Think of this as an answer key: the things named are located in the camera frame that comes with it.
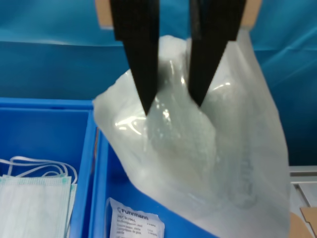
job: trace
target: blue bin wall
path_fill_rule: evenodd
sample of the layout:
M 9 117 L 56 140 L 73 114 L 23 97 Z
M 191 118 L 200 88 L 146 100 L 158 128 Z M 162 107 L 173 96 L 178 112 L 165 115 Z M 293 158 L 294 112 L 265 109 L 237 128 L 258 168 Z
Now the blue bin wall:
M 165 224 L 164 238 L 215 237 L 137 190 L 102 134 L 98 143 L 89 238 L 109 238 L 111 217 L 106 214 L 106 199 L 109 197 L 132 209 L 158 214 Z
M 70 237 L 83 237 L 89 227 L 85 216 L 90 215 L 95 138 L 91 101 L 0 98 L 0 158 L 9 160 L 19 155 L 54 160 L 76 169 Z M 12 175 L 31 168 L 14 166 Z M 6 174 L 7 169 L 0 164 L 0 173 Z M 30 176 L 51 170 L 46 168 Z

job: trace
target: white packaged item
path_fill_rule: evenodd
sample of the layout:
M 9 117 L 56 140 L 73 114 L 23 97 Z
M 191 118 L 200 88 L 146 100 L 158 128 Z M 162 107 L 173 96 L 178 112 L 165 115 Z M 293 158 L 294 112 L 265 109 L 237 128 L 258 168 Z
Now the white packaged item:
M 112 208 L 109 238 L 163 238 L 164 223 L 158 215 L 134 211 L 130 207 L 109 198 L 107 206 Z
M 130 181 L 218 237 L 288 237 L 287 147 L 249 33 L 228 43 L 200 108 L 186 65 L 186 42 L 162 37 L 147 116 L 130 71 L 94 101 L 95 121 Z
M 64 238 L 71 177 L 0 178 L 0 237 Z

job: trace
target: plastic packaging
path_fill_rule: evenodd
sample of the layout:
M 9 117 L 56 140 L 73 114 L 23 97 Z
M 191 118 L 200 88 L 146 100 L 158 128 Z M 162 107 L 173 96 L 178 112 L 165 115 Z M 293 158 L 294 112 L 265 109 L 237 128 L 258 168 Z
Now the plastic packaging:
M 107 210 L 111 212 L 109 238 L 164 238 L 165 225 L 156 214 L 134 211 L 111 197 Z
M 216 236 L 286 238 L 287 147 L 248 32 L 228 43 L 201 108 L 186 87 L 186 42 L 159 44 L 159 92 L 147 117 L 130 71 L 94 101 L 129 179 Z

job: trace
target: white elastic strap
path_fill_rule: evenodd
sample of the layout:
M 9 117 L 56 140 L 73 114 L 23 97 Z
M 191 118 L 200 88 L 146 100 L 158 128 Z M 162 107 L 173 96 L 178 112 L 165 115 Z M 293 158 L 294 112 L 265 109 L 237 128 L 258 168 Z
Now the white elastic strap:
M 44 165 L 44 164 L 58 164 L 61 165 L 65 171 L 65 175 L 68 176 L 68 169 L 65 166 L 65 163 L 62 162 L 57 162 L 57 161 L 51 161 L 51 160 L 38 160 L 38 159 L 31 159 L 31 158 L 26 158 L 26 157 L 22 157 L 22 156 L 14 156 L 10 159 L 11 162 L 13 162 L 14 160 L 21 160 L 21 161 L 28 161 L 28 162 L 43 162 L 39 165 Z M 32 166 L 34 164 L 23 164 L 21 166 Z M 12 165 L 9 166 L 8 169 L 8 175 L 10 176 L 12 173 Z
M 43 165 L 43 163 L 34 163 L 34 164 L 15 163 L 15 162 L 11 162 L 11 161 L 4 160 L 4 159 L 0 159 L 0 163 L 6 164 L 6 165 L 10 165 L 10 166 L 36 166 L 36 165 Z
M 62 170 L 59 166 L 57 166 L 57 165 L 42 165 L 42 166 L 36 167 L 36 168 L 34 168 L 34 169 L 31 169 L 31 170 L 29 170 L 29 171 L 26 171 L 26 172 L 24 172 L 24 173 L 21 173 L 21 174 L 17 175 L 16 177 L 24 177 L 24 176 L 26 176 L 26 175 L 28 175 L 28 174 L 30 174 L 30 173 L 33 173 L 33 172 L 35 172 L 35 171 L 37 171 L 37 170 L 40 170 L 40 169 L 46 168 L 46 167 L 50 167 L 50 166 L 57 168 L 57 169 L 59 170 L 59 174 L 62 174 L 62 173 L 63 173 L 63 170 Z
M 58 172 L 56 172 L 56 171 L 48 171 L 48 172 L 46 172 L 45 174 L 43 174 L 42 177 L 46 177 L 46 176 L 49 175 L 49 174 L 55 174 L 56 176 L 60 175 L 60 174 L 59 174 Z
M 74 173 L 74 182 L 72 184 L 75 184 L 77 182 L 77 179 L 78 179 L 77 172 L 76 172 L 75 168 L 72 167 L 71 165 L 67 164 L 67 163 L 58 162 L 58 161 L 54 161 L 54 160 L 31 159 L 31 158 L 26 158 L 26 157 L 23 157 L 23 156 L 14 156 L 14 157 L 12 157 L 10 159 L 10 161 L 13 161 L 13 160 L 22 160 L 22 161 L 29 161 L 29 162 L 44 162 L 44 163 L 58 164 L 58 165 L 63 166 L 63 168 L 65 169 L 65 176 L 68 176 L 68 170 L 66 168 L 66 166 L 68 166 L 68 167 L 70 167 L 71 170 L 73 170 L 73 173 Z

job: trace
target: surgical face mask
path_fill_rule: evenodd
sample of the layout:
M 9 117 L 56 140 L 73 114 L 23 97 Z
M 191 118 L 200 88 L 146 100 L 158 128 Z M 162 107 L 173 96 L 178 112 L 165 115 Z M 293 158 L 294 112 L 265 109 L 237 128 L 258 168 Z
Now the surgical face mask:
M 17 163 L 15 161 L 24 161 L 24 162 L 29 162 L 29 163 Z M 37 166 L 33 169 L 27 170 L 15 177 L 27 177 L 28 175 L 31 175 L 33 172 L 38 171 L 38 170 L 43 170 L 43 169 L 55 169 L 56 171 L 47 171 L 43 173 L 42 177 L 46 178 L 62 178 L 62 177 L 67 177 L 69 172 L 67 167 L 71 168 L 74 174 L 74 180 L 71 185 L 70 189 L 70 198 L 69 198 L 69 208 L 68 208 L 68 213 L 67 213 L 67 223 L 66 223 L 66 229 L 67 229 L 67 236 L 69 237 L 69 231 L 70 231 L 70 218 L 72 214 L 72 210 L 74 207 L 74 202 L 75 202 L 75 195 L 76 195 L 76 190 L 77 190 L 77 172 L 76 170 L 69 164 L 62 163 L 62 162 L 57 162 L 57 161 L 50 161 L 50 160 L 38 160 L 38 159 L 31 159 L 31 158 L 26 158 L 22 156 L 15 156 L 10 159 L 10 161 L 7 160 L 2 160 L 0 159 L 0 164 L 7 164 L 9 165 L 8 169 L 8 174 L 7 175 L 2 175 L 3 178 L 14 178 L 11 176 L 13 167 L 19 166 L 19 167 L 30 167 L 30 166 Z
M 17 163 L 16 161 L 26 161 L 29 163 Z M 47 176 L 52 177 L 52 175 L 57 176 L 57 177 L 60 177 L 60 176 L 67 177 L 69 175 L 67 167 L 69 167 L 73 171 L 73 174 L 74 174 L 74 180 L 73 180 L 72 184 L 76 184 L 77 179 L 78 179 L 78 175 L 77 175 L 75 168 L 73 166 L 71 166 L 67 163 L 63 163 L 63 162 L 58 162 L 58 161 L 53 161 L 53 160 L 39 160 L 39 159 L 26 158 L 26 157 L 22 157 L 22 156 L 15 156 L 15 157 L 12 157 L 10 159 L 10 161 L 0 159 L 0 164 L 1 163 L 9 165 L 9 169 L 7 172 L 8 176 L 11 176 L 13 166 L 20 166 L 20 167 L 37 166 L 33 169 L 30 169 L 28 171 L 25 171 L 25 172 L 17 175 L 16 177 L 27 177 L 29 174 L 31 174 L 35 171 L 45 169 L 48 167 L 55 168 L 56 170 L 58 170 L 58 172 L 47 171 L 42 175 L 43 177 L 47 177 Z
M 1 238 L 63 238 L 71 177 L 0 178 Z

